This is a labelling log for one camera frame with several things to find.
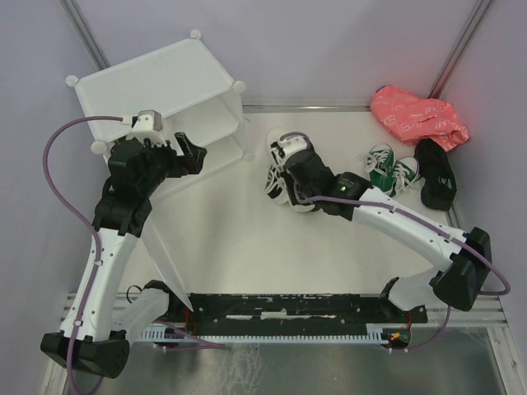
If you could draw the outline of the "black white canvas sneaker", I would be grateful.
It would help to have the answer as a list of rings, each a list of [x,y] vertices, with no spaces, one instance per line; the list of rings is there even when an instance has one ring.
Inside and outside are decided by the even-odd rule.
[[[264,186],[264,192],[275,204],[282,206],[288,203],[286,202],[285,204],[280,204],[278,201],[279,194],[280,194],[279,183],[278,183],[278,173],[279,172],[282,172],[282,171],[275,165],[270,164],[268,166],[267,180]]]

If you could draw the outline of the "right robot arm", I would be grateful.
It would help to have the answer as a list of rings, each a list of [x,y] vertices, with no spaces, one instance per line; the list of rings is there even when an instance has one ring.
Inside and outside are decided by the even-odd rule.
[[[291,203],[311,204],[328,215],[378,230],[432,265],[387,283],[377,303],[384,320],[396,322],[409,310],[437,300],[460,311],[473,308],[491,271],[491,238],[485,230],[465,232],[430,221],[357,174],[334,174],[312,148],[287,155],[274,147],[270,159]]]

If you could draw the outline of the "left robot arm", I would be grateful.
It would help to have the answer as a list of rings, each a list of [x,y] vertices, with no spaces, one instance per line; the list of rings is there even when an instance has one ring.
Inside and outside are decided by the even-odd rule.
[[[207,154],[178,132],[178,143],[121,138],[110,150],[94,219],[91,252],[70,312],[57,332],[46,333],[40,349],[72,377],[75,372],[114,379],[127,363],[131,345],[158,318],[172,321],[189,298],[169,281],[149,281],[139,297],[115,313],[124,269],[152,211],[151,195],[168,178],[199,174]]]

